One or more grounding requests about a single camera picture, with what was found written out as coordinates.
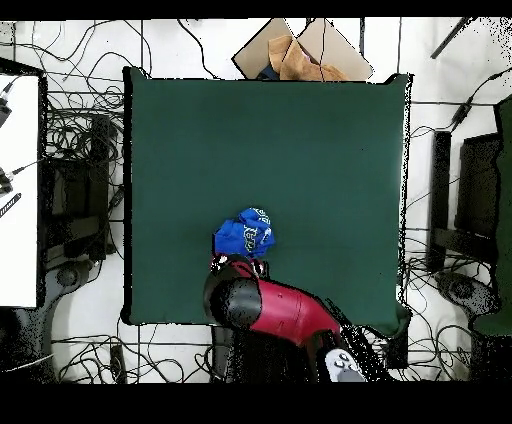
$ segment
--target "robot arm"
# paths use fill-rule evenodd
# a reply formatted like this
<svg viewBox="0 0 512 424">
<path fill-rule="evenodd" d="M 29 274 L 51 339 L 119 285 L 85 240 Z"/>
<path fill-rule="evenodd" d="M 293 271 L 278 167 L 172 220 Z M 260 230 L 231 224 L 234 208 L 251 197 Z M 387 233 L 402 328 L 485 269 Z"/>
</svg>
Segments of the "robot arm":
<svg viewBox="0 0 512 424">
<path fill-rule="evenodd" d="M 335 319 L 314 297 L 260 278 L 243 256 L 230 255 L 222 263 L 219 257 L 214 259 L 204 308 L 209 319 L 225 327 L 271 334 L 307 347 L 319 381 L 390 378 L 362 332 L 345 317 L 336 314 L 340 317 Z M 319 345 L 313 351 L 312 340 Z"/>
</svg>

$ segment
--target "wire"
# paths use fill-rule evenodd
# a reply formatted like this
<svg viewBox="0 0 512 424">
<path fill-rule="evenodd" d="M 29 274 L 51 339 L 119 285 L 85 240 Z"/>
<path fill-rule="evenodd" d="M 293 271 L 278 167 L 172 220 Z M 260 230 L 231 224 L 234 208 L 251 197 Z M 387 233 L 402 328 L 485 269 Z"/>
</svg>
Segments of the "wire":
<svg viewBox="0 0 512 424">
<path fill-rule="evenodd" d="M 442 127 L 442 128 L 432 128 L 427 125 L 421 125 L 411 133 L 411 138 L 423 137 L 425 134 L 428 134 L 430 132 L 443 131 L 443 130 L 450 128 L 453 124 L 454 124 L 454 122 L 452 121 L 452 123 L 450 125 L 447 125 L 446 127 Z M 425 131 L 424 133 L 418 134 L 418 135 L 414 135 L 414 134 L 416 134 L 416 131 L 418 131 L 420 129 L 426 129 L 427 131 Z"/>
<path fill-rule="evenodd" d="M 23 75 L 18 75 L 17 77 L 15 77 L 9 84 L 7 84 L 2 91 L 0 91 L 0 97 L 2 94 L 7 94 L 9 91 L 11 91 L 11 88 L 13 86 L 13 84 L 16 82 L 16 80 L 18 78 L 21 78 Z"/>
<path fill-rule="evenodd" d="M 36 365 L 36 364 L 39 364 L 40 362 L 43 362 L 43 361 L 46 361 L 47 359 L 50 359 L 52 356 L 54 356 L 55 354 L 52 353 L 51 355 L 48 355 L 48 356 L 45 356 L 44 358 L 41 358 L 41 359 L 37 359 L 33 362 L 30 362 L 28 364 L 25 364 L 25 365 L 20 365 L 19 367 L 16 367 L 16 368 L 11 368 L 9 370 L 4 370 L 4 371 L 0 371 L 0 372 L 12 372 L 12 371 L 16 371 L 16 370 L 20 370 L 22 368 L 27 368 L 27 367 L 31 367 L 33 365 Z"/>
<path fill-rule="evenodd" d="M 398 52 L 397 52 L 397 61 L 396 61 L 396 73 L 400 73 L 400 52 L 402 46 L 402 17 L 400 17 L 399 25 L 398 25 Z"/>
<path fill-rule="evenodd" d="M 96 26 L 97 26 L 96 21 L 94 21 L 94 27 L 92 29 L 91 36 L 85 42 L 84 49 L 82 50 L 82 56 L 80 56 L 80 59 L 78 59 L 78 62 L 73 65 L 73 68 L 71 69 L 71 71 L 69 71 L 69 73 L 67 75 L 65 75 L 64 78 L 62 78 L 62 82 L 65 82 L 68 79 L 68 77 L 71 75 L 71 73 L 76 69 L 76 67 L 78 65 L 80 65 L 80 62 L 84 58 L 85 50 L 87 49 L 87 46 L 89 45 L 89 42 L 91 41 L 91 38 L 94 35 L 94 32 L 96 31 Z"/>
<path fill-rule="evenodd" d="M 487 84 L 489 81 L 492 81 L 492 80 L 495 80 L 499 77 L 501 77 L 503 74 L 505 74 L 506 72 L 510 72 L 512 71 L 512 66 L 510 68 L 507 68 L 505 69 L 504 71 L 501 71 L 501 72 L 498 72 L 496 74 L 492 74 L 489 78 L 487 78 L 482 84 L 480 84 L 477 89 L 473 92 L 473 94 L 471 96 L 469 96 L 469 98 L 466 100 L 466 104 L 470 104 L 471 102 L 473 102 L 473 98 L 475 97 L 476 93 L 478 92 L 478 90 L 480 90 L 485 84 Z"/>
<path fill-rule="evenodd" d="M 322 71 L 322 59 L 324 57 L 324 50 L 325 50 L 325 26 L 326 26 L 326 22 L 325 22 L 325 18 L 324 18 L 324 32 L 322 34 L 322 54 L 320 55 L 320 63 L 319 63 L 320 73 L 322 74 L 322 82 L 325 82 L 324 72 Z"/>
<path fill-rule="evenodd" d="M 212 78 L 214 78 L 214 79 L 221 79 L 221 78 L 219 78 L 217 75 L 214 75 L 214 74 L 213 74 L 213 73 L 212 73 L 212 72 L 211 72 L 211 71 L 206 67 L 206 65 L 204 64 L 204 51 L 203 51 L 203 45 L 201 44 L 201 42 L 197 39 L 197 37 L 196 37 L 194 34 L 192 34 L 192 32 L 191 32 L 188 28 L 186 28 L 186 27 L 181 23 L 181 20 L 180 20 L 180 19 L 177 19 L 177 21 L 178 21 L 179 26 L 180 26 L 180 27 L 182 27 L 182 28 L 183 28 L 183 29 L 184 29 L 184 30 L 185 30 L 185 31 L 186 31 L 186 32 L 187 32 L 187 33 L 188 33 L 188 34 L 189 34 L 189 35 L 190 35 L 190 36 L 195 40 L 195 42 L 197 43 L 197 45 L 198 45 L 198 46 L 199 46 L 199 48 L 201 49 L 201 63 L 203 64 L 203 69 L 204 69 L 206 72 L 208 72 L 208 73 L 212 76 Z"/>
</svg>

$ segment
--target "black cable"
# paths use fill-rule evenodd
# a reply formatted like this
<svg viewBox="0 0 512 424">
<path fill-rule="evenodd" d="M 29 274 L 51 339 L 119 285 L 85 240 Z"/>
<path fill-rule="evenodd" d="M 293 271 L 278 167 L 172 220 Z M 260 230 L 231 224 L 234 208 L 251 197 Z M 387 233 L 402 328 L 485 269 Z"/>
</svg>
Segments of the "black cable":
<svg viewBox="0 0 512 424">
<path fill-rule="evenodd" d="M 322 34 L 322 54 L 320 55 L 320 63 L 319 63 L 320 73 L 322 74 L 322 82 L 325 82 L 324 72 L 322 71 L 322 59 L 324 57 L 324 50 L 325 50 L 325 26 L 326 26 L 326 22 L 325 22 L 325 18 L 324 18 L 324 32 Z"/>
<path fill-rule="evenodd" d="M 398 25 L 398 54 L 397 54 L 397 61 L 396 61 L 396 73 L 400 73 L 400 50 L 402 46 L 402 17 L 400 17 L 400 22 Z"/>
<path fill-rule="evenodd" d="M 16 77 L 14 77 L 14 79 L 13 79 L 11 82 L 9 82 L 9 84 L 7 84 L 7 85 L 3 88 L 3 90 L 2 90 L 2 91 L 0 91 L 0 96 L 1 96 L 2 94 L 4 94 L 4 93 L 5 93 L 5 94 L 9 93 L 9 91 L 11 91 L 11 88 L 12 88 L 13 84 L 18 80 L 18 78 L 21 78 L 22 76 L 23 76 L 23 75 L 18 75 L 18 76 L 16 76 Z"/>
<path fill-rule="evenodd" d="M 82 50 L 82 56 L 80 56 L 80 59 L 78 59 L 78 62 L 75 63 L 73 65 L 73 68 L 71 69 L 71 71 L 69 71 L 69 73 L 64 76 L 64 78 L 62 78 L 62 82 L 65 82 L 68 77 L 71 75 L 71 73 L 77 68 L 78 65 L 80 65 L 80 62 L 82 61 L 82 59 L 84 58 L 84 55 L 85 55 L 85 50 L 87 50 L 87 46 L 89 45 L 89 42 L 91 41 L 91 38 L 92 36 L 94 35 L 94 32 L 96 31 L 96 21 L 94 21 L 94 27 L 92 29 L 92 33 L 91 33 L 91 36 L 89 37 L 89 39 L 85 42 L 85 46 L 84 46 L 84 49 Z"/>
<path fill-rule="evenodd" d="M 185 31 L 186 31 L 186 32 L 187 32 L 187 33 L 188 33 L 188 34 L 189 34 L 189 35 L 190 35 L 190 36 L 195 40 L 195 42 L 197 43 L 197 45 L 198 45 L 198 46 L 199 46 L 199 48 L 201 49 L 201 63 L 203 64 L 203 69 L 204 69 L 206 72 L 208 72 L 208 73 L 212 76 L 212 78 L 214 78 L 214 79 L 221 79 L 221 78 L 219 78 L 217 75 L 214 75 L 214 74 L 213 74 L 213 73 L 212 73 L 212 72 L 211 72 L 211 71 L 206 67 L 206 65 L 204 64 L 204 51 L 203 51 L 203 45 L 201 44 L 201 42 L 197 39 L 197 37 L 196 37 L 194 34 L 192 34 L 192 32 L 191 32 L 188 28 L 186 28 L 186 27 L 185 27 L 185 25 L 183 25 L 183 24 L 181 23 L 181 20 L 180 20 L 180 19 L 177 19 L 177 21 L 178 21 L 179 26 L 180 26 L 180 27 L 182 27 L 182 28 L 183 28 L 183 29 L 184 29 L 184 30 L 185 30 Z"/>
<path fill-rule="evenodd" d="M 144 37 L 144 35 L 142 35 L 142 32 L 137 31 L 137 29 L 135 27 L 133 27 L 132 24 L 130 24 L 130 22 L 128 22 L 128 21 L 124 21 L 124 22 L 131 29 L 133 29 L 139 35 L 139 37 L 141 37 L 141 66 L 142 66 L 142 60 L 144 58 L 144 51 L 142 49 L 142 42 L 146 43 L 146 46 L 148 48 L 148 54 L 149 54 L 149 72 L 148 72 L 148 75 L 151 77 L 151 73 L 153 72 L 153 57 L 152 57 L 152 54 L 151 54 L 151 47 L 149 46 L 149 43 L 146 40 L 146 38 Z"/>
</svg>

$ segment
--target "white table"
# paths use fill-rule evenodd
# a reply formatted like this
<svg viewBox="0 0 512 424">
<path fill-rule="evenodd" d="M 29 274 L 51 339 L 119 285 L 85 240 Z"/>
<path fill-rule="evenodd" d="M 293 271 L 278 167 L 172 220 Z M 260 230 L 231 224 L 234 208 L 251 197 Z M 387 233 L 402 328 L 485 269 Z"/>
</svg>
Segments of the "white table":
<svg viewBox="0 0 512 424">
<path fill-rule="evenodd" d="M 0 90 L 13 78 L 0 75 Z M 17 79 L 7 99 L 12 112 L 0 128 L 0 167 L 9 173 L 37 160 L 37 77 Z M 16 193 L 22 197 L 0 218 L 0 306 L 35 307 L 37 164 L 16 175 L 11 184 L 13 191 L 0 197 L 0 207 Z"/>
</svg>

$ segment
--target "white tile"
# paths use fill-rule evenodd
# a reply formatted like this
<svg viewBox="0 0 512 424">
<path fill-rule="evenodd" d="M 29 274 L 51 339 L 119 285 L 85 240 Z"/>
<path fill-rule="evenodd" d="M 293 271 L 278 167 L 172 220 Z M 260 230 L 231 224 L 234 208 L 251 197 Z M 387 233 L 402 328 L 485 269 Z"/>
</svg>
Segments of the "white tile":
<svg viewBox="0 0 512 424">
<path fill-rule="evenodd" d="M 368 81 L 385 82 L 397 72 L 399 18 L 366 18 L 364 57 L 373 68 Z"/>
<path fill-rule="evenodd" d="M 222 79 L 241 79 L 243 75 L 231 61 L 268 18 L 201 19 L 199 22 L 182 20 L 183 25 L 199 39 L 203 46 L 206 67 Z M 201 51 L 194 39 L 176 20 L 153 19 L 144 21 L 144 37 L 151 46 L 155 78 L 207 78 L 203 69 Z M 144 56 L 144 68 L 149 60 Z"/>
<path fill-rule="evenodd" d="M 510 66 L 505 54 L 510 49 L 510 39 L 506 32 L 493 30 L 493 19 L 472 22 L 437 59 L 431 59 L 459 19 L 403 18 L 400 71 L 416 75 L 414 100 L 464 102 L 487 77 Z M 498 42 L 500 34 L 502 45 Z M 508 76 L 488 83 L 474 101 L 502 100 L 512 91 L 510 81 Z"/>
<path fill-rule="evenodd" d="M 95 344 L 96 354 L 99 358 L 99 365 L 109 365 L 110 364 L 110 349 L 108 344 Z M 57 375 L 58 381 L 60 378 L 67 381 L 76 381 L 81 378 L 86 378 L 83 381 L 80 381 L 81 384 L 89 384 L 91 382 L 88 377 L 87 371 L 85 367 L 89 370 L 90 374 L 94 378 L 94 384 L 101 384 L 101 380 L 97 377 L 99 370 L 98 367 L 89 359 L 94 359 L 98 361 L 96 355 L 94 354 L 93 347 L 88 346 L 87 343 L 54 343 L 52 345 L 52 350 L 54 353 L 53 357 L 53 366 L 55 369 L 55 373 Z M 81 359 L 86 359 L 83 363 L 78 363 L 76 365 L 68 366 L 73 360 L 73 363 L 79 362 Z M 111 384 L 113 383 L 113 378 L 111 373 L 108 370 L 102 370 L 101 376 L 105 383 Z"/>
<path fill-rule="evenodd" d="M 203 359 L 198 354 L 204 354 L 206 351 L 206 347 L 196 347 L 196 346 L 165 346 L 165 345 L 151 345 L 149 346 L 149 355 L 148 355 L 148 345 L 141 345 L 141 353 L 145 355 L 149 360 L 152 360 L 153 363 L 158 363 L 158 361 L 165 359 L 174 359 L 176 360 L 181 367 L 183 368 L 183 374 L 180 370 L 180 367 L 176 364 L 168 361 L 157 364 L 160 372 L 163 376 L 171 382 L 181 382 L 183 375 L 187 378 L 192 372 L 198 369 L 198 366 L 194 360 L 194 355 L 197 355 L 197 360 L 200 365 L 203 365 Z M 126 363 L 126 369 L 137 372 L 138 368 L 138 355 L 132 352 L 128 352 L 124 349 L 124 357 Z M 152 367 L 147 365 L 147 362 L 141 358 L 141 368 L 140 368 L 140 383 L 165 383 L 165 380 L 162 376 L 155 371 Z M 189 379 L 187 379 L 187 383 L 207 383 L 210 379 L 210 376 L 199 370 L 195 372 Z M 129 382 L 135 382 L 136 379 L 130 377 Z"/>
<path fill-rule="evenodd" d="M 128 22 L 140 32 L 140 21 Z M 45 48 L 51 45 L 48 48 L 50 53 L 61 59 L 69 59 L 58 60 L 42 51 L 38 51 L 36 54 L 34 49 L 19 47 L 17 60 L 42 68 L 38 55 L 42 56 L 44 68 L 50 72 L 48 75 L 49 90 L 87 92 L 89 89 L 93 89 L 101 92 L 114 85 L 122 92 L 122 68 L 129 64 L 134 66 L 141 64 L 140 36 L 124 21 L 97 21 L 97 23 L 100 25 L 94 29 L 93 33 L 93 29 L 87 31 L 94 24 L 93 21 L 36 21 L 35 26 L 33 21 L 22 22 L 17 26 L 18 43 L 31 44 L 33 34 L 34 44 Z M 66 74 L 69 72 L 78 76 L 67 77 Z M 115 81 L 90 79 L 91 87 L 88 87 L 85 77 L 89 76 Z"/>
<path fill-rule="evenodd" d="M 122 248 L 122 240 L 116 240 Z M 91 270 L 97 275 L 99 266 Z M 116 323 L 123 306 L 124 264 L 117 255 L 103 262 L 100 278 L 75 292 L 65 295 L 57 305 L 53 318 L 52 339 L 93 334 L 116 334 Z"/>
<path fill-rule="evenodd" d="M 306 18 L 284 18 L 290 31 L 295 37 L 298 37 L 299 34 L 304 31 L 306 28 Z"/>
<path fill-rule="evenodd" d="M 155 332 L 155 324 L 146 324 L 140 326 L 141 342 L 155 343 L 211 343 L 211 328 L 207 325 L 181 325 L 181 324 L 158 324 Z M 132 339 L 133 333 L 130 332 L 127 341 L 137 341 Z"/>
</svg>

